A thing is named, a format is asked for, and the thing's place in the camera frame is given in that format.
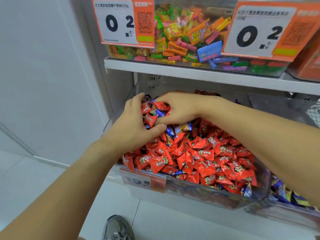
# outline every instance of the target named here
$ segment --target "store shelf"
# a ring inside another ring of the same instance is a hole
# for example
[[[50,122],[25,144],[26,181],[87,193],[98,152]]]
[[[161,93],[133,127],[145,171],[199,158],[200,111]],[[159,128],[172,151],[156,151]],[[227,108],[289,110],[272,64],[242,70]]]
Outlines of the store shelf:
[[[280,78],[275,78],[220,71],[208,71],[161,64],[140,63],[129,60],[111,59],[108,57],[104,60],[104,64],[106,69],[116,69],[161,76],[210,81],[222,84],[233,84],[255,88],[320,95],[320,83],[298,80],[286,73],[284,73]]]

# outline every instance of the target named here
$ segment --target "left arm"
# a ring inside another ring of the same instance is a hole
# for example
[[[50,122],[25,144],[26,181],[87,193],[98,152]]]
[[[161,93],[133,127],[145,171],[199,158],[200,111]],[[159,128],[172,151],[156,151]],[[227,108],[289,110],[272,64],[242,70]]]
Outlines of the left arm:
[[[77,239],[93,201],[117,159],[157,137],[163,124],[146,130],[138,94],[98,141],[0,232],[0,239]]]

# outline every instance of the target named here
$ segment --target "left hand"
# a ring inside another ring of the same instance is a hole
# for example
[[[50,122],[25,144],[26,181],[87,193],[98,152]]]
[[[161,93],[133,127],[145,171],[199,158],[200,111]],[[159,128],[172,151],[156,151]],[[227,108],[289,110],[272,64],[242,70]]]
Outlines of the left hand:
[[[103,145],[113,150],[118,156],[134,151],[153,138],[165,132],[167,126],[158,124],[147,130],[142,121],[141,101],[144,93],[140,93],[125,103],[124,111],[114,125],[100,140]]]

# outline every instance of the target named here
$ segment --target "foot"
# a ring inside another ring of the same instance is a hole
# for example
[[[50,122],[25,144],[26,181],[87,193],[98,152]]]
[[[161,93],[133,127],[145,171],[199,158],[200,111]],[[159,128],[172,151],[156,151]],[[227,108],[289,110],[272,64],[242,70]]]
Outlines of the foot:
[[[122,216],[113,215],[106,222],[102,240],[134,240],[134,232]]]

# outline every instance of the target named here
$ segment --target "candy pile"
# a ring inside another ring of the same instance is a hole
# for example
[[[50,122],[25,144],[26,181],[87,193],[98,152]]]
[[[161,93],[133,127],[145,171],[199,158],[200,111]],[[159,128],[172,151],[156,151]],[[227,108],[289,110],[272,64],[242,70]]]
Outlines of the candy pile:
[[[119,59],[142,62],[147,60],[235,72],[250,71],[271,76],[272,73],[283,72],[287,62],[221,55],[234,12],[231,8],[222,9],[157,5],[155,48],[150,50],[110,45],[110,55]]]
[[[309,202],[298,193],[290,190],[276,175],[272,175],[269,200],[280,201],[295,206],[305,207],[311,210],[319,211],[317,207],[311,206]]]
[[[196,90],[195,93],[218,95]],[[158,117],[170,114],[163,102],[144,97],[141,111],[146,128]],[[258,186],[254,156],[227,132],[202,118],[182,125],[168,126],[166,132],[143,147],[122,157],[123,164],[134,171],[163,173],[231,193],[250,197],[251,186]]]

